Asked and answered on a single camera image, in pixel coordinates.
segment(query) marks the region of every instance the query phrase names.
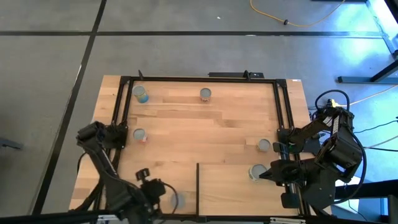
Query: small cylinder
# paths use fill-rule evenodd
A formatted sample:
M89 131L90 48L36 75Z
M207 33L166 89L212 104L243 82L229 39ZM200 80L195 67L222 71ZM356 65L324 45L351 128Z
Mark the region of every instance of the small cylinder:
M138 140L141 143L145 143L147 141L148 135L143 129L136 129L133 133L134 139Z
M267 168L262 164L256 164L249 169L249 178L253 181L258 181L260 174L267 171Z
M136 97L137 101L140 103L145 103L149 99L149 96L142 85L135 86L132 89L132 94Z
M203 102L209 101L210 97L211 97L211 90L209 88L203 88L200 90L200 99Z
M258 143L257 143L257 149L261 152L267 152L269 149L269 146L271 144L269 143L268 140L266 139L261 139Z

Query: wire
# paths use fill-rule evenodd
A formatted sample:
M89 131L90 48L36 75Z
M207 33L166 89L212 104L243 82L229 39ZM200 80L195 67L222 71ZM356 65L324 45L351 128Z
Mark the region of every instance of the wire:
M391 123L394 123L394 122L397 122L397 123L398 123L398 120L390 121L390 122L388 122L388 123L386 123L386 124L380 124L380 125L377 125L376 127L369 128L369 129L365 129L365 130L363 130L363 131L356 131L356 132L354 132L354 133L355 133L355 134L358 134L358 133L362 133L362 132L364 132L364 131L370 131L370 130L373 130L373 129L376 129L376 128L378 128L378 127L385 126L385 125L387 125L387 124L391 124Z
M79 173L81 159L83 158L83 156L85 156L85 154L87 154L87 152L84 152L84 153L79 157L79 160L77 161L77 173Z
M351 207L351 205L349 204L349 200L348 200L348 206L349 206L350 209L352 209L352 210L354 210L356 213L360 214L360 215L362 216L362 218L365 219L365 221L368 221L368 220L365 218L365 216L363 216L359 211L357 211L357 210L355 210L355 209L353 209L353 208Z
M338 203L346 202L347 200L349 200L349 199L351 199L352 197L354 197L354 195L355 195L355 194L359 191L359 189L362 187L362 184L363 184L363 182L364 182L364 180L365 180L365 175L366 175L366 164L367 164L367 163L366 163L366 153L365 153L365 149L364 149L364 147L362 146L362 144L361 144L361 142L359 141L359 139L355 136L355 134L354 134L352 131L350 131L349 133L350 133L350 134L352 135L352 137L355 139L356 143L358 144L359 148L361 148L361 151L362 151L362 157L363 157L362 174L361 174L361 178L360 178L360 180L359 180L359 183L358 183L356 189L353 191L353 193L352 193L351 195L347 196L347 197L344 198L344 199L341 199L341 200L339 200L339 201L337 201L337 202L334 202L334 203L333 203L334 205L335 205L335 204L338 204Z
M394 140L394 139L396 139L396 138L398 138L398 136L395 136L395 137L392 137L392 138L390 138L390 139L387 139L387 140L385 140L385 141L383 141L383 142L374 144L373 146L365 147L365 149L369 149L369 148L372 148L372 147L375 147L375 146L380 146L381 144L387 143L387 142L389 142L389 141L391 141L391 140Z
M367 147L366 149L374 149L374 150L388 151L388 152L398 152L398 150L393 150L393 149L382 149L382 148L375 148L375 147Z
M252 0L250 0L250 6L251 6L251 8L252 8L254 11L256 11L256 12L258 12L258 13L264 15L264 16L268 16L268 17L270 17L270 18L273 18L273 19L275 19L275 20L277 20L277 21L279 21L279 22L283 22L284 25L290 24L290 25L295 26L295 27L311 27L311 26L314 26L315 24L318 24L319 22L322 22L322 21L325 20L327 17L329 17L330 15L332 15L332 14L333 14L345 1L346 1L346 0L342 0L342 1L340 2L340 4L339 4L334 10L332 10L331 12L329 12L329 14L327 14L327 15L326 15L325 17L323 17L322 19L320 19L320 20L318 20L318 21L316 21L316 22L313 22L313 23L311 23L311 24L307 24L307 25L298 25L298 24L294 24L293 22L289 22L287 19L286 19L286 20L279 19L279 18L276 17L276 16L272 16L272 15L270 15L270 14L267 14L267 13L265 13L265 12L262 12L262 11L256 9L256 8L253 6Z
M174 192L174 195L175 195L175 206L174 206L174 209L173 209L173 211L172 211L172 214L174 214L175 213L175 211L176 211L176 209L177 209L177 207L178 207L178 195L177 195L177 191L174 189L174 187L172 187L170 184L166 184L165 182L162 182L165 186L167 186L168 188L170 188L170 189L172 189L173 190L173 192ZM163 223L165 223L166 222L166 220L162 220L161 222L159 222L158 224L163 224Z
M362 102L362 101L367 100L367 99L369 99L369 98L372 98L372 97L374 97L374 96L380 95L381 93L385 93L385 92L387 92L387 91L389 91L389 90L391 90L391 89L393 89L393 88L395 88L395 87L397 87L397 86L398 86L398 85L394 85L394 86L392 86L392 87L390 87L390 88L388 88L388 89L386 89L386 90L383 90L383 91L380 91L380 92L378 92L378 93L372 94L372 95L370 95L370 96L368 96L368 97L365 97L365 98L363 98L362 100L358 100L358 101L352 102L352 103L350 103L350 105L354 105L354 104L356 104L356 103Z
M341 93L346 97L346 101L347 101L347 111L349 111L349 97L347 95L347 93L345 93L344 91L341 90L328 90L324 93L322 93L321 95L319 95L316 99L315 99L315 107L317 108L317 110L320 110L319 106L318 106L318 100L323 97L324 95L328 94L328 93L332 93L332 92L337 92L337 93Z
M95 188L90 192L89 196L83 201L79 207L73 209L74 211L87 211L91 204L94 202L94 199L100 192L100 184L97 184Z
M346 191L346 188L347 188L347 184L344 184L344 191ZM349 206L349 208L352 209L354 212L360 214L359 211L357 211L357 210L355 210L353 207L351 207L351 204L349 203L349 200L348 200L348 206ZM360 215L362 216L363 219L365 219L365 221L368 221L368 220L365 218L365 216L363 216L362 214L360 214Z

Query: black floor stripe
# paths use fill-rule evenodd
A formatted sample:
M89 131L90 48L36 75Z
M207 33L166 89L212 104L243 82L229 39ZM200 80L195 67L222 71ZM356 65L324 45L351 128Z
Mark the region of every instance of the black floor stripe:
M381 38L379 32L317 32L317 31L99 31L98 36L304 36L304 37L358 37Z
M302 36L353 37L381 39L380 32L319 32L319 31L0 31L0 36Z
M29 30L10 30L0 31L0 36L83 36L91 35L91 31L29 31Z
M97 30L98 30L102 15L104 13L105 5L106 5L106 0L102 0L101 4L99 5L99 10L98 10L98 13L97 13L97 16L95 19L93 30L91 31L93 34L95 32L97 32ZM81 60L81 67L79 69L75 84L72 88L72 92L70 94L70 97L69 97L69 100L67 103L67 107L64 111L62 121L61 121L60 127L58 129L57 136L54 140L53 147L51 149L50 160L49 160L48 166L46 168L45 175L44 175L42 184L40 186L39 193L37 194L37 200L35 201L35 205L33 207L33 211L32 211L33 215L38 215L42 212L42 209L43 209L43 206L45 203L45 198L49 191L51 180L54 175L54 171L57 166L58 158L61 153L62 144L65 139L65 135L67 133L68 125L69 125L70 119L72 117L72 112L75 107L75 102L76 102L76 99L77 99L77 96L79 93L81 82L82 82L84 74L85 74L88 59L90 57L91 50L94 45L95 37L96 37L95 35L91 35L90 38L88 39L86 50L83 55L83 59Z

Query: wooden table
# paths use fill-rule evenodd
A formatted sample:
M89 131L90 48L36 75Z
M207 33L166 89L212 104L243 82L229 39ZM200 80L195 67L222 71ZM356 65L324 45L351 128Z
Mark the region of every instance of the wooden table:
M119 76L104 76L94 111L94 120L111 122ZM196 212L196 169L199 163L199 215L296 215L282 207L283 187L269 180L253 182L248 170L254 164L270 167L279 159L272 148L259 152L261 138L277 141L279 128L272 85L264 83L134 82L144 85L149 101L132 97L128 116L129 136L119 164L119 175L137 183L135 173L149 168L152 178L174 186L185 197L177 214ZM296 127L310 122L300 80L287 80ZM199 91L212 91L204 103ZM284 122L287 116L280 90ZM143 128L148 141L141 144L132 133ZM302 158L310 157L302 153ZM82 203L98 181L88 156L84 157L70 208ZM164 213L172 211L172 191L161 197Z

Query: gray concrete floor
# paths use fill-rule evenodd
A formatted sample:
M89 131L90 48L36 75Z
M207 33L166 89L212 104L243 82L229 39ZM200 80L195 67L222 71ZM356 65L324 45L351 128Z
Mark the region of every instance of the gray concrete floor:
M307 24L336 2L253 0L256 7ZM0 30L91 30L100 1L2 1ZM100 30L377 31L363 3L342 5L325 22L283 26L252 11L249 1L108 1ZM0 136L25 145L0 150L0 216L29 212L72 89L87 37L0 37ZM392 62L382 39L332 37L97 37L76 101L44 212L68 209L81 149L75 134L93 115L103 75L206 76L208 72L263 72L302 79L309 106L323 91L360 100L388 85L338 84L336 78L372 76ZM331 95L343 104L339 95ZM351 107L356 130L393 120L398 88ZM396 134L396 124L359 134L364 146ZM383 145L397 149L397 141ZM366 179L398 178L394 152L367 151Z

